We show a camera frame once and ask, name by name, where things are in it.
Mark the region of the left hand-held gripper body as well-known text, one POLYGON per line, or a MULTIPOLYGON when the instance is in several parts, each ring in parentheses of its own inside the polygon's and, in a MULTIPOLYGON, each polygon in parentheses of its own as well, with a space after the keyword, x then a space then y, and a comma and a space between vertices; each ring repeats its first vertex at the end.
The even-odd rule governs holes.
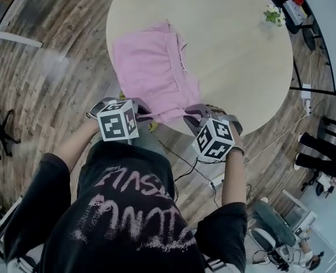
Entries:
POLYGON ((98 121, 103 141, 130 141, 139 137, 136 121, 138 102, 145 103, 140 98, 120 101, 118 98, 106 97, 91 108, 89 118, 98 121))

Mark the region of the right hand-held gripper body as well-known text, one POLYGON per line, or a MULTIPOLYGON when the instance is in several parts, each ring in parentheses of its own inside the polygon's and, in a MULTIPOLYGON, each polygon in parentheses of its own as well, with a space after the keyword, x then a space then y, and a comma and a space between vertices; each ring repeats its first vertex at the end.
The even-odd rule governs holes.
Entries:
POLYGON ((244 153, 244 149, 239 147, 234 139, 231 126, 240 135, 243 127, 237 117, 230 114, 217 115, 213 113, 210 118, 201 118, 199 115, 191 115, 200 122, 201 131, 195 137, 192 147, 198 156, 223 161, 231 150, 244 153))

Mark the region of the pink cartoon sweatshirt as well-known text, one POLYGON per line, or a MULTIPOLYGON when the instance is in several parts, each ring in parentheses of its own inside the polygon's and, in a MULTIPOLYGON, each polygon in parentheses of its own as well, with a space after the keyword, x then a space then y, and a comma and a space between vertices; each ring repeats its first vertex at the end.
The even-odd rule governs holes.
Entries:
POLYGON ((169 123, 201 103, 199 80, 184 65, 186 42, 165 20, 113 43, 113 62, 124 95, 142 99, 157 123, 169 123))

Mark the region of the person's right forearm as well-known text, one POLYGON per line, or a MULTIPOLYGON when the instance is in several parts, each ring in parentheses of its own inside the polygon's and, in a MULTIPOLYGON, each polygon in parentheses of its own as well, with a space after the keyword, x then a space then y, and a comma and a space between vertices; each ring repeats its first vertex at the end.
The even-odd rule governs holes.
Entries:
POLYGON ((246 177, 242 153, 231 150, 226 156, 221 203, 234 202, 246 203, 246 177))

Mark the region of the person's left forearm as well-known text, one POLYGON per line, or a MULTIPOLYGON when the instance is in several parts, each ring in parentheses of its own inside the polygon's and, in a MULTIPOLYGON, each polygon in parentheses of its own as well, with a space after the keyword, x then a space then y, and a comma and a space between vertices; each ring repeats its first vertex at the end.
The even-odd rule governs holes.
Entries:
POLYGON ((95 119, 88 119, 59 145, 53 154, 66 164, 69 172, 72 172, 83 151, 98 132, 98 122, 95 119))

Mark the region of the person's black printed t-shirt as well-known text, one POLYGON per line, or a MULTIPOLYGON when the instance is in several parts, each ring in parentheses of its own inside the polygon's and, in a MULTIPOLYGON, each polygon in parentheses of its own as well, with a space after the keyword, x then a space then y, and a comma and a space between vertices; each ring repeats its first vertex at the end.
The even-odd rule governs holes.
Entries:
POLYGON ((13 268, 42 246, 38 273, 205 273, 206 257, 244 273, 245 204, 220 207, 192 232, 174 192, 164 156, 101 141, 72 201, 67 165, 47 153, 6 228, 6 264, 13 268))

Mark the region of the white power strip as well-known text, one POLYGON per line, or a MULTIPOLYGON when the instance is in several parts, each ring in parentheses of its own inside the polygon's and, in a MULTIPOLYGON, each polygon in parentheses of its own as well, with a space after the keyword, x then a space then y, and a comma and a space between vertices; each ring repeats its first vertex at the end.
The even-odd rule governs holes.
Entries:
POLYGON ((311 112, 311 85, 302 84, 301 98, 302 107, 304 108, 306 115, 310 115, 311 112))

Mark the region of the white-flowered potted plant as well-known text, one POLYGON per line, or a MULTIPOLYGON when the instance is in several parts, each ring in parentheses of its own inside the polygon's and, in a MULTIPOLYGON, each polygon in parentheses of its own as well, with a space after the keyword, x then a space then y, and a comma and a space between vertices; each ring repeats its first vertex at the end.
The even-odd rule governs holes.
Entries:
POLYGON ((263 12, 264 21, 269 26, 282 27, 286 24, 286 19, 282 8, 274 5, 267 5, 266 10, 263 12))

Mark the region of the white printed box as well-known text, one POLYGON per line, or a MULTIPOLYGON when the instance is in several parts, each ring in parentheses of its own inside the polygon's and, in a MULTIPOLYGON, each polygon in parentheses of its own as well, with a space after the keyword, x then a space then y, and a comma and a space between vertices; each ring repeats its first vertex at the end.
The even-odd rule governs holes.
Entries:
POLYGON ((284 2, 283 7, 286 9, 292 22, 296 26, 301 25, 304 22, 304 20, 308 17, 304 9, 293 0, 287 0, 286 2, 284 2))

